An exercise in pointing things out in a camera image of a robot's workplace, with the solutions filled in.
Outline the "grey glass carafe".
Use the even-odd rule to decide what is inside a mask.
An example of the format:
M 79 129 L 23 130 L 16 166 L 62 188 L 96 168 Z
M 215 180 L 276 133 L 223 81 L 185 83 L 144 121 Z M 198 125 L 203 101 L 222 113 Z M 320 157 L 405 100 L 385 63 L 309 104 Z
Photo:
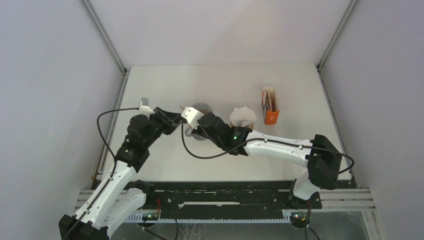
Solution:
M 188 126 L 185 130 L 184 130 L 184 135 L 188 138 L 193 138 L 197 141 L 205 141 L 207 140 L 207 138 L 204 136 L 204 133 L 201 132 L 198 129 L 194 129 L 191 126 Z

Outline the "grey ribbed dripper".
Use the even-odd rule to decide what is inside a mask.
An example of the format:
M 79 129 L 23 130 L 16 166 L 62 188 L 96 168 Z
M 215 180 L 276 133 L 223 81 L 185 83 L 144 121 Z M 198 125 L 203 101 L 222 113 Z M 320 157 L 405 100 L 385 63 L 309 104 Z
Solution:
M 208 113 L 212 113 L 213 109 L 210 105 L 204 102 L 197 102 L 191 105 L 192 108 L 198 110 L 199 112 L 203 113 L 204 115 Z

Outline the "white paper coffee filter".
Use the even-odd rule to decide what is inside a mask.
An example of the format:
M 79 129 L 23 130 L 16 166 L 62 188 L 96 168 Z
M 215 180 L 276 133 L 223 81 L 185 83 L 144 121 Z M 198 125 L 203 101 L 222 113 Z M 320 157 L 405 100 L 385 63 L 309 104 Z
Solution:
M 252 109 L 246 106 L 241 108 L 236 107 L 229 116 L 230 126 L 244 127 L 253 130 L 256 118 L 256 114 Z

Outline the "orange coffee filter box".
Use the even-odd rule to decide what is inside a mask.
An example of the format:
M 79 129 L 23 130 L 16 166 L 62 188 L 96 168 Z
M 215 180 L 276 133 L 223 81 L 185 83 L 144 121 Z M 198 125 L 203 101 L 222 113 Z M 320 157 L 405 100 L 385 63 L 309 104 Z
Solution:
M 262 88 L 261 106 L 265 125 L 275 125 L 280 114 L 279 100 L 274 87 Z

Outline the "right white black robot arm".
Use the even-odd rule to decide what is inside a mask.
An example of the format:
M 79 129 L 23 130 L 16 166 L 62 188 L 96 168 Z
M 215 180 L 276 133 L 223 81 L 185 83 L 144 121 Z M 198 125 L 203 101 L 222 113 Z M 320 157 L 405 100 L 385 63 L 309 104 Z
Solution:
M 302 208 L 319 190 L 337 187 L 343 156 L 324 135 L 317 134 L 313 139 L 277 137 L 230 126 L 213 113 L 200 114 L 187 123 L 195 134 L 210 140 L 225 154 L 271 157 L 305 168 L 289 194 L 289 203 L 295 208 Z

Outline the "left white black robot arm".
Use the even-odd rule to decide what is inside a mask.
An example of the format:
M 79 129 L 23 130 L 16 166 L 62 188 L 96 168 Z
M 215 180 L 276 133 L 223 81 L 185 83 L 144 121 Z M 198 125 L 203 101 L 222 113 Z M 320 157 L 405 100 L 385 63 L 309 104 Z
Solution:
M 187 123 L 187 116 L 159 107 L 138 110 L 140 113 L 129 121 L 121 147 L 112 156 L 114 163 L 107 177 L 73 215 L 65 214 L 60 219 L 63 240 L 109 240 L 133 212 L 155 205 L 157 196 L 150 191 L 153 185 L 142 180 L 136 181 L 123 199 L 118 200 L 118 196 L 150 156 L 149 147 L 162 135 L 170 135 Z

